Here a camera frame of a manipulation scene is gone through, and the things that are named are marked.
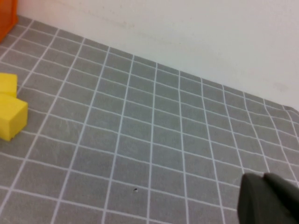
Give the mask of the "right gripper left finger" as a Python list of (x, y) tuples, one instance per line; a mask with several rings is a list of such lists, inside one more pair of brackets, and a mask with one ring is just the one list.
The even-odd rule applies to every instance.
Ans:
[(293, 224), (286, 209), (263, 176), (245, 173), (242, 176), (237, 205), (241, 224)]

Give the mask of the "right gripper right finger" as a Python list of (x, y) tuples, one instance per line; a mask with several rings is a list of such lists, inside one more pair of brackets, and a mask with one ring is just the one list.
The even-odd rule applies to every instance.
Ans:
[(265, 181), (286, 209), (286, 215), (299, 223), (299, 188), (274, 173), (266, 173)]

